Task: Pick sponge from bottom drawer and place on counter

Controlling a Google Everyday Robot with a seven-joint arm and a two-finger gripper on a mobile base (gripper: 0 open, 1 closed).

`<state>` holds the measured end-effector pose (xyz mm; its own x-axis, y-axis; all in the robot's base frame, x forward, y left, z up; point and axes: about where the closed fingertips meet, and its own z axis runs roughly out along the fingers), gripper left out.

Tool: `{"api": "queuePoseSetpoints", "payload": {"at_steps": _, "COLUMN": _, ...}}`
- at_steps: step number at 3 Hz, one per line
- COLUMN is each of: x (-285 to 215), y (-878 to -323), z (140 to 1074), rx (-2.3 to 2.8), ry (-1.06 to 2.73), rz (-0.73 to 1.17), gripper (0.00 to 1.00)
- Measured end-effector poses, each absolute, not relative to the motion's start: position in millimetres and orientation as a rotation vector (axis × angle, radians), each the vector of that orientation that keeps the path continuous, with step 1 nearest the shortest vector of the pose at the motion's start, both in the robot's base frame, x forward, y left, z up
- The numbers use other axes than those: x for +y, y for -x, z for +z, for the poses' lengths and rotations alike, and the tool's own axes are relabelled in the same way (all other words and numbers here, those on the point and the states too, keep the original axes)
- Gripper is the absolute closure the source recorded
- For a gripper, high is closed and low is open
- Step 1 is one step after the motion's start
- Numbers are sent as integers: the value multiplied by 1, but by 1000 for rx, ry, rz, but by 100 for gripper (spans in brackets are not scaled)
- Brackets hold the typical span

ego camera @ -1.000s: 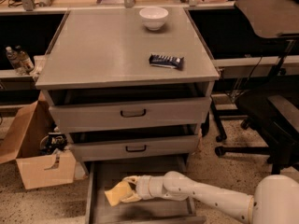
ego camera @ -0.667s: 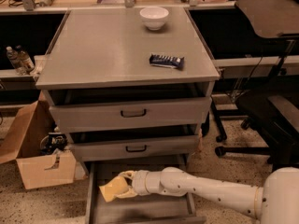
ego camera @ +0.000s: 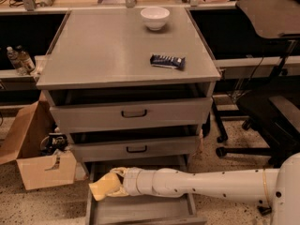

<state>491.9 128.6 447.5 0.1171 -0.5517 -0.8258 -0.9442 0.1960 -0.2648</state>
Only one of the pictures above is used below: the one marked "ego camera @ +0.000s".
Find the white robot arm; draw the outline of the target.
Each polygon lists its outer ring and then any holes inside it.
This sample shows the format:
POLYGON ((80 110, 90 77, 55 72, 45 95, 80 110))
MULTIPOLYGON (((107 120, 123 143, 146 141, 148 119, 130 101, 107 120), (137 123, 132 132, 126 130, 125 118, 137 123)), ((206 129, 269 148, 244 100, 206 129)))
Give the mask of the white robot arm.
POLYGON ((162 168, 111 169, 89 185, 93 197, 150 195, 179 198, 185 194, 263 203, 272 207, 270 225, 300 225, 300 154, 287 158, 278 169, 189 173, 162 168))

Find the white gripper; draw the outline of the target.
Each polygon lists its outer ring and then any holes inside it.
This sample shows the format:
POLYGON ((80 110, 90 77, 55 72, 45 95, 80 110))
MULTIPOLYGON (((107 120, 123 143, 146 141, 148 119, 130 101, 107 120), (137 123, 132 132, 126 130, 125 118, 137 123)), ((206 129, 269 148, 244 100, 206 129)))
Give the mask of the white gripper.
POLYGON ((138 190, 138 176, 142 169, 140 168, 113 168, 111 169, 112 173, 116 173, 122 177, 123 187, 120 183, 114 183, 110 181, 99 181, 91 183, 89 185, 93 197, 96 201, 102 201, 107 197, 122 197, 126 195, 126 192, 129 195, 142 195, 138 190))

